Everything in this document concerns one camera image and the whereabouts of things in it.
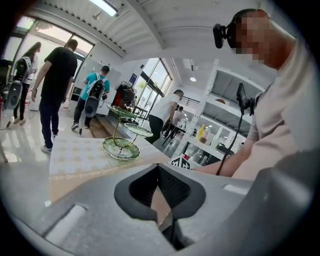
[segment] turquoise t-shirt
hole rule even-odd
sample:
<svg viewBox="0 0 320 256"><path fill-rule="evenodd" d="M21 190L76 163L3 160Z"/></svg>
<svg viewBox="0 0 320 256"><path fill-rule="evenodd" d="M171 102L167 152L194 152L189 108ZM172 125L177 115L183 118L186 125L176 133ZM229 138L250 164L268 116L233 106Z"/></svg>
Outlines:
<svg viewBox="0 0 320 256"><path fill-rule="evenodd" d="M100 79L105 79L105 77L103 75L100 75ZM97 80L97 75L96 73L91 73L90 75L88 75L85 80L88 81L88 83L85 85L82 93L81 93L81 99L83 99L84 101L87 100L87 98L89 97L87 91L89 89L89 85L91 85L94 81ZM109 80L105 81L104 82L104 90L105 91L109 91L110 90L110 83L109 83Z"/></svg>

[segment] dark pants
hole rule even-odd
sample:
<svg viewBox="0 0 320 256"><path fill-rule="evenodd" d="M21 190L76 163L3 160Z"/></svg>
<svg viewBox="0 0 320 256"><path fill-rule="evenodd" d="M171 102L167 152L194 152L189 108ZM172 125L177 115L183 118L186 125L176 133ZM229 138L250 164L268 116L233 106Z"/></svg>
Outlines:
<svg viewBox="0 0 320 256"><path fill-rule="evenodd" d="M46 100L41 99L39 110L40 110L40 120L42 125L42 134L45 142L45 146L48 149L51 149L53 143L51 141L51 129L50 124L52 124L52 133L57 135L58 125L59 125L59 116L58 112L60 109L61 103L50 103Z"/></svg>
<svg viewBox="0 0 320 256"><path fill-rule="evenodd" d="M79 97L78 103L77 103L77 105L75 107L75 111L74 111L74 118L73 118L74 123L79 123L81 113L85 109L85 104L86 104L86 101ZM84 125L89 126L91 119L92 119L92 117L86 116L85 121L84 121Z"/></svg>
<svg viewBox="0 0 320 256"><path fill-rule="evenodd" d="M145 139L153 144L155 141L157 141L160 138L160 133L162 130L162 126L164 125L164 121L160 119L159 117L156 117L154 115L149 115L149 124L151 128L151 132L153 133L152 137L146 137Z"/></svg>
<svg viewBox="0 0 320 256"><path fill-rule="evenodd" d="M26 104L26 97L29 90L30 84L23 83L22 84L22 92L21 92L21 98L18 105L13 110L13 116L16 119L18 117L18 108L20 106L20 120L24 119L24 113L25 113L25 104Z"/></svg>
<svg viewBox="0 0 320 256"><path fill-rule="evenodd" d="M164 122L164 125L162 127L162 131L166 131L169 127L169 124L170 124L170 119L168 118L165 122Z"/></svg>
<svg viewBox="0 0 320 256"><path fill-rule="evenodd" d="M165 132L164 136L165 136L165 137L168 137L169 133L172 132L172 130L173 130L174 128L175 128L175 126L170 123L168 129L166 129L166 132ZM170 138L173 139L174 136L175 136L175 132L173 132L173 133L171 134Z"/></svg>

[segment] black t-shirt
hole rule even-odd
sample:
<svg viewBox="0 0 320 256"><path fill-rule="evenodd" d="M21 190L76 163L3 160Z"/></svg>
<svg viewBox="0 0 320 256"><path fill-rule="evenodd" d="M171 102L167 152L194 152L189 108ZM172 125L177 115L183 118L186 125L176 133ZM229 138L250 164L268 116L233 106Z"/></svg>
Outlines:
<svg viewBox="0 0 320 256"><path fill-rule="evenodd" d="M55 48L44 60L52 66L46 73L43 81L41 98L46 102L60 104L64 100L69 80L75 76L77 58L74 53L65 48Z"/></svg>

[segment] shelving unit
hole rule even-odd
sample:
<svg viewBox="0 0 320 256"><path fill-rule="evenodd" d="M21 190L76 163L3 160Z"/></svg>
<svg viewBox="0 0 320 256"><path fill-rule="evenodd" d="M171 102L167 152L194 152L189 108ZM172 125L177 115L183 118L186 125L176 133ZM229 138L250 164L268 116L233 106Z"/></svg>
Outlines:
<svg viewBox="0 0 320 256"><path fill-rule="evenodd" d="M237 90L239 83L243 83L246 97L254 98L258 93L263 92L265 89L258 84L250 81L230 70L218 67L219 60L215 59L209 76L206 88L204 90L203 100L200 102L199 107L196 109L195 114L186 128L186 133L183 136L179 146L173 154L173 158L178 157L184 151L188 143L191 143L201 150L211 154L212 156L222 159L223 152L214 149L213 147L201 143L191 134L196 126L199 118L205 118L212 122L219 124L228 130L236 133L238 129L241 112L238 108ZM227 104L217 101L223 99ZM244 115L240 126L239 134L247 137L251 127L252 117Z"/></svg>

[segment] white t-shirt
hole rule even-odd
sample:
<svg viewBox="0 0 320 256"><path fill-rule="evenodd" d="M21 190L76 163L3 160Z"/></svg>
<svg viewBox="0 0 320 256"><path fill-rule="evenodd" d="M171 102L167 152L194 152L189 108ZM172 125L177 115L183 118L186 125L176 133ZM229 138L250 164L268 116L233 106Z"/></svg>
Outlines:
<svg viewBox="0 0 320 256"><path fill-rule="evenodd" d="M170 94L163 97L150 111L150 115L160 118L163 122L169 116L169 107L171 102L178 103L180 98L176 94Z"/></svg>
<svg viewBox="0 0 320 256"><path fill-rule="evenodd" d="M184 113L182 113L181 111L177 110L174 112L173 114L173 118L172 118L172 124L174 126L176 126L178 124L178 122L182 119L181 116L183 116Z"/></svg>
<svg viewBox="0 0 320 256"><path fill-rule="evenodd" d="M38 55L35 54L33 57L33 62L31 63L30 72L32 70L38 70ZM25 84L30 85L32 80L35 78L35 73L29 73L28 77L24 81Z"/></svg>
<svg viewBox="0 0 320 256"><path fill-rule="evenodd" d="M247 136L256 143L233 178L254 180L261 169L273 167L283 157L299 150L283 113L295 105L316 72L314 58L304 42L298 40L273 84L259 99Z"/></svg>

